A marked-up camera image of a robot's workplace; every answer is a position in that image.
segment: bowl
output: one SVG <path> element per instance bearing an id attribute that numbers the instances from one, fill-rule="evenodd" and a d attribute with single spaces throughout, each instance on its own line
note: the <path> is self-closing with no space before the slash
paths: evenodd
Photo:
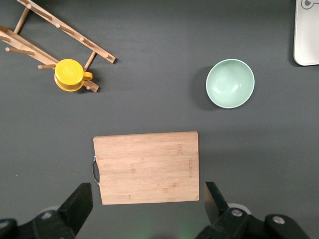
<path id="1" fill-rule="evenodd" d="M 206 90 L 211 101 L 226 109 L 245 103 L 253 93 L 254 86 L 254 73 L 245 62 L 237 59 L 217 63 L 206 80 Z"/>

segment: dark gray table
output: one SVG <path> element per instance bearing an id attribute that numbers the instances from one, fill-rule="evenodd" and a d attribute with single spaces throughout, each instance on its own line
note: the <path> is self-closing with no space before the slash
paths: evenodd
<path id="1" fill-rule="evenodd" d="M 203 185 L 263 220 L 294 218 L 319 238 L 319 67 L 293 60 L 293 0 L 37 0 L 114 54 L 90 70 L 99 93 L 64 92 L 53 70 L 7 53 L 0 42 L 0 218 L 25 223 L 60 205 L 82 182 L 94 208 L 78 238 L 191 239 L 209 221 Z M 0 1 L 15 28 L 23 6 Z M 91 51 L 30 14 L 21 35 L 58 59 L 84 64 Z M 227 58 L 246 62 L 256 84 L 247 103 L 210 102 L 205 80 Z M 102 206 L 91 174 L 93 137 L 198 131 L 200 200 Z"/>

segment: metal handle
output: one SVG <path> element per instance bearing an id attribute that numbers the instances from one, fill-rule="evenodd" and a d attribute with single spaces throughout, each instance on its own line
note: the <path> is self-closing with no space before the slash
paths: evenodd
<path id="1" fill-rule="evenodd" d="M 92 174 L 93 174 L 93 178 L 95 180 L 95 182 L 98 184 L 98 186 L 100 186 L 100 172 L 99 172 L 99 167 L 98 164 L 96 162 L 96 157 L 94 156 L 93 159 L 93 164 L 92 164 Z"/>

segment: wooden drying rack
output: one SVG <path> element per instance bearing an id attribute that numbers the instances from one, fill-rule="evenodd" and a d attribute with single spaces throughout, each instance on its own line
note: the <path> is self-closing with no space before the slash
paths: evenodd
<path id="1" fill-rule="evenodd" d="M 5 50 L 7 52 L 16 52 L 16 53 L 22 53 L 27 54 L 34 59 L 42 62 L 44 65 L 38 65 L 39 69 L 48 69 L 53 68 L 56 66 L 56 64 L 59 62 L 59 60 L 55 59 L 54 57 L 50 56 L 48 53 L 44 52 L 40 48 L 36 47 L 31 42 L 25 40 L 23 37 L 19 35 L 19 32 L 25 22 L 25 19 L 29 13 L 29 11 L 33 11 L 34 13 L 38 14 L 48 22 L 55 25 L 58 29 L 62 30 L 69 36 L 73 37 L 86 47 L 92 50 L 92 54 L 90 55 L 88 61 L 86 62 L 84 68 L 84 71 L 86 71 L 96 54 L 102 56 L 104 59 L 108 60 L 111 63 L 114 63 L 116 60 L 116 57 L 107 52 L 106 50 L 102 49 L 100 46 L 95 44 L 93 41 L 89 40 L 87 37 L 83 36 L 61 20 L 57 19 L 55 16 L 41 8 L 39 5 L 35 4 L 31 0 L 17 0 L 19 3 L 25 6 L 25 9 L 22 13 L 22 16 L 19 20 L 19 22 L 16 25 L 16 28 L 14 31 L 10 30 L 9 28 L 0 25 L 0 40 L 4 41 L 5 43 L 13 46 L 14 48 L 7 47 Z M 86 89 L 91 90 L 93 92 L 97 92 L 99 89 L 99 86 L 93 83 L 92 81 L 85 81 L 84 86 Z"/>

